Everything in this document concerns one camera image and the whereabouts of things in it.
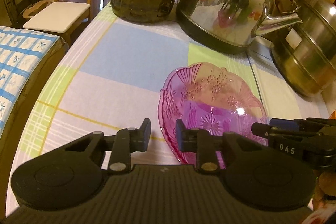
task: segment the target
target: silver screw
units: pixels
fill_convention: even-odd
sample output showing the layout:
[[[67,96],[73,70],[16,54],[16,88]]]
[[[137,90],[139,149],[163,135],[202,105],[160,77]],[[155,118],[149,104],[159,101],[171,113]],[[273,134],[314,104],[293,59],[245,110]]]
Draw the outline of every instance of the silver screw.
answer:
[[[126,164],[123,164],[122,162],[116,162],[110,165],[110,169],[112,171],[123,171],[126,169]]]
[[[217,164],[214,164],[213,162],[206,162],[201,165],[201,168],[204,171],[215,171],[218,168],[218,166]]]

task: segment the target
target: ribbed black surface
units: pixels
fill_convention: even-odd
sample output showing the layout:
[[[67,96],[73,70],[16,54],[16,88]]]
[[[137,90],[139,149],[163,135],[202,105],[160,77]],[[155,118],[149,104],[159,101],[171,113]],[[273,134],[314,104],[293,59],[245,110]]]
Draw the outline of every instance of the ribbed black surface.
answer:
[[[200,175],[191,165],[136,165],[130,174],[111,176],[98,195],[76,208],[46,212],[22,206],[4,224],[297,224],[309,213],[250,208],[217,177]]]

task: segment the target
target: white chair seat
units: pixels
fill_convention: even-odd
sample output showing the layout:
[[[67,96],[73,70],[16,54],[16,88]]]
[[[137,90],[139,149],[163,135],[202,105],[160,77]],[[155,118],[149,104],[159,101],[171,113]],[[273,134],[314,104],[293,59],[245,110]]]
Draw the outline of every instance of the white chair seat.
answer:
[[[65,33],[90,5],[76,2],[53,2],[23,25],[25,29]]]

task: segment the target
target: purple bowl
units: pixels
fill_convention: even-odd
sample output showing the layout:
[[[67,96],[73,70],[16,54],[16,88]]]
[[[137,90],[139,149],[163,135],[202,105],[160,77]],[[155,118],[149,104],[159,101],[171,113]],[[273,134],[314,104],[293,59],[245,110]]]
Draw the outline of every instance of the purple bowl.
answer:
[[[187,128],[204,128],[211,135],[234,131],[267,145],[266,139],[251,132],[254,122],[267,122],[263,104],[241,77],[210,63],[196,63],[171,72],[160,91],[158,114],[162,134],[183,164],[195,164],[196,156],[179,151],[177,119],[182,119]],[[220,153],[217,155],[224,168]]]

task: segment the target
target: orange object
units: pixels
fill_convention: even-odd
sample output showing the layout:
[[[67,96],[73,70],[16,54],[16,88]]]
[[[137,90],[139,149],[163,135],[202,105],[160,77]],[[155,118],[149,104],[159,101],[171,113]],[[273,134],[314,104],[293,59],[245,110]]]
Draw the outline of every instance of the orange object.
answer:
[[[329,119],[336,120],[336,110],[331,114],[331,116],[329,117]]]

